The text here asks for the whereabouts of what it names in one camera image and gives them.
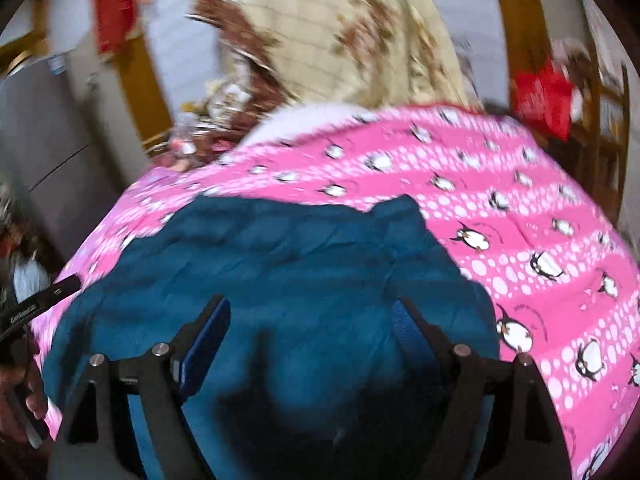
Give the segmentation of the left hand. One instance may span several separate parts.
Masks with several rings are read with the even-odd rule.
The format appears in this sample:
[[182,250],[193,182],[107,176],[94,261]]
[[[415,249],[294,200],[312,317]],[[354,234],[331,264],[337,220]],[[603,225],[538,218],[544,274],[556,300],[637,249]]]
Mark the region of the left hand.
[[47,396],[35,356],[39,348],[22,339],[1,355],[1,434],[17,443],[41,448],[49,439],[44,423]]

